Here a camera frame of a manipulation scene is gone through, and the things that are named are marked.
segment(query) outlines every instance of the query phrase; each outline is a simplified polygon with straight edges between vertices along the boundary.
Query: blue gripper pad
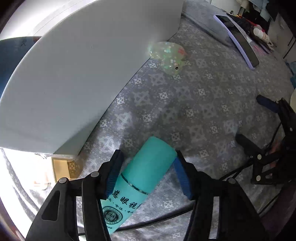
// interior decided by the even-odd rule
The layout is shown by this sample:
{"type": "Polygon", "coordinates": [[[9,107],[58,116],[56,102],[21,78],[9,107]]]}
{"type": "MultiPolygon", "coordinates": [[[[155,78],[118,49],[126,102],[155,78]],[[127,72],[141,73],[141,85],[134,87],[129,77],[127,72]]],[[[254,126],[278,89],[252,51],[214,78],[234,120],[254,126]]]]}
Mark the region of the blue gripper pad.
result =
{"type": "Polygon", "coordinates": [[[189,181],[189,178],[185,172],[185,169],[183,168],[183,165],[178,157],[174,160],[173,165],[174,165],[175,171],[177,173],[177,177],[179,179],[179,182],[181,184],[183,194],[185,196],[187,196],[189,200],[191,200],[193,194],[192,194],[192,190],[191,190],[190,181],[189,181]]]}
{"type": "Polygon", "coordinates": [[[277,103],[275,103],[274,101],[272,101],[271,99],[268,99],[262,95],[258,95],[256,97],[256,100],[258,102],[258,104],[266,107],[267,109],[271,110],[274,113],[278,113],[279,112],[279,105],[277,103]]]}
{"type": "Polygon", "coordinates": [[[106,178],[106,189],[104,192],[104,194],[107,197],[109,195],[111,195],[113,192],[113,189],[114,189],[115,183],[117,181],[117,178],[119,176],[119,172],[120,172],[123,161],[124,161],[123,153],[120,150],[116,150],[114,152],[113,156],[111,157],[110,161],[104,162],[101,165],[101,167],[103,167],[103,165],[105,165],[105,167],[102,169],[104,174],[106,174],[106,172],[107,172],[107,176],[105,177],[106,178]]]}

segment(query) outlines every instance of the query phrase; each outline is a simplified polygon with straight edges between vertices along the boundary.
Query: gray patterned bedsheet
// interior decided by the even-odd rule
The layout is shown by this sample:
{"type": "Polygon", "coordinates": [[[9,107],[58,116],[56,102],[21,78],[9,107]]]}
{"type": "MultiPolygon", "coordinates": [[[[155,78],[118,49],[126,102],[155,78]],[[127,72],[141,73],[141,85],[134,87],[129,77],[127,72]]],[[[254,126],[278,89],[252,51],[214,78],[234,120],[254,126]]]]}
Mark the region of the gray patterned bedsheet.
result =
{"type": "MultiPolygon", "coordinates": [[[[70,165],[70,175],[84,177],[108,161],[115,149],[121,149],[126,163],[149,136],[157,136],[182,151],[188,162],[213,178],[241,166],[246,161],[235,142],[238,131],[259,147],[268,143],[279,124],[278,117],[259,106],[255,97],[289,99],[293,87],[284,62],[272,55],[256,51],[260,65],[250,70],[234,46],[225,46],[182,17],[179,31],[170,39],[187,52],[186,66],[179,75],[169,76],[155,60],[148,60],[134,75],[89,136],[81,153],[70,165]]],[[[13,169],[5,159],[11,177],[13,169]]],[[[251,168],[237,180],[256,210],[262,209],[280,190],[280,186],[251,185],[251,168]]],[[[36,210],[49,190],[30,191],[32,200],[16,185],[21,199],[30,199],[36,210]]],[[[125,225],[147,221],[190,203],[182,194],[177,176],[171,168],[146,202],[125,225]]],[[[31,220],[33,212],[24,203],[31,220]]],[[[81,199],[78,199],[79,232],[83,232],[81,199]]],[[[114,233],[112,240],[183,240],[191,213],[150,227],[114,233]]],[[[218,221],[212,223],[215,236],[218,221]]]]}

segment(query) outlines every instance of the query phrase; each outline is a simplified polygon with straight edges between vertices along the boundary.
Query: white bottle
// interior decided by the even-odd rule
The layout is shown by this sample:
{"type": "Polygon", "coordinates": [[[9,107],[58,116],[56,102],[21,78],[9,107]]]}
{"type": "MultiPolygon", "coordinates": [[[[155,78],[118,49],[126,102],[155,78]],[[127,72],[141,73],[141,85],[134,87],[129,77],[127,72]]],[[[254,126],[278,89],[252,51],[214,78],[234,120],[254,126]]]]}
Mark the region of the white bottle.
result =
{"type": "Polygon", "coordinates": [[[113,193],[107,200],[101,200],[109,234],[145,201],[176,157],[174,148],[156,137],[149,137],[118,177],[113,193]]]}
{"type": "Polygon", "coordinates": [[[265,43],[268,44],[268,46],[273,46],[273,43],[270,41],[269,36],[264,33],[263,31],[261,31],[258,28],[254,28],[253,33],[255,36],[257,36],[259,39],[261,39],[262,41],[264,41],[265,43]]]}

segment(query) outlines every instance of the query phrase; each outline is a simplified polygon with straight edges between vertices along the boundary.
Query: metal screw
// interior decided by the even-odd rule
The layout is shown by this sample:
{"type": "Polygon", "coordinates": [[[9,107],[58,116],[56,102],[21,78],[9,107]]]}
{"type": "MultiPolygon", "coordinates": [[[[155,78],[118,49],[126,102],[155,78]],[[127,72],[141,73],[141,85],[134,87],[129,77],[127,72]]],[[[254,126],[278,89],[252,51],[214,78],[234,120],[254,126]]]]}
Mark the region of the metal screw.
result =
{"type": "Polygon", "coordinates": [[[236,180],[234,178],[229,178],[228,179],[228,182],[231,183],[231,184],[235,184],[236,183],[236,180]]]}
{"type": "Polygon", "coordinates": [[[100,175],[98,172],[92,172],[91,173],[91,177],[97,177],[98,175],[100,175]]]}
{"type": "Polygon", "coordinates": [[[65,177],[61,177],[59,179],[59,183],[61,183],[61,184],[65,183],[66,181],[67,181],[67,178],[65,178],[65,177]]]}

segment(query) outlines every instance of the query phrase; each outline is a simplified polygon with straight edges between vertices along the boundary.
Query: bottle label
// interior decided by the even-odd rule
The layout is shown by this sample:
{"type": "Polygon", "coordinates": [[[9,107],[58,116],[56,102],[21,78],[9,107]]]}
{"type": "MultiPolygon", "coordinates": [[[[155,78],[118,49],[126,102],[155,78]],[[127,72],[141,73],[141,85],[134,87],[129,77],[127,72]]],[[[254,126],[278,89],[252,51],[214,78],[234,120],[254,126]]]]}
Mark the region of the bottle label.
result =
{"type": "Polygon", "coordinates": [[[116,224],[122,220],[121,212],[110,206],[103,207],[103,215],[107,224],[116,224]]]}
{"type": "Polygon", "coordinates": [[[143,194],[146,194],[146,195],[149,194],[149,193],[147,193],[147,192],[144,192],[144,191],[140,190],[139,188],[137,188],[136,186],[134,186],[132,183],[130,183],[130,182],[124,177],[123,174],[121,174],[121,177],[123,178],[123,180],[126,181],[126,183],[127,183],[128,185],[130,185],[132,188],[134,188],[134,189],[137,190],[138,192],[143,193],[143,194]]]}

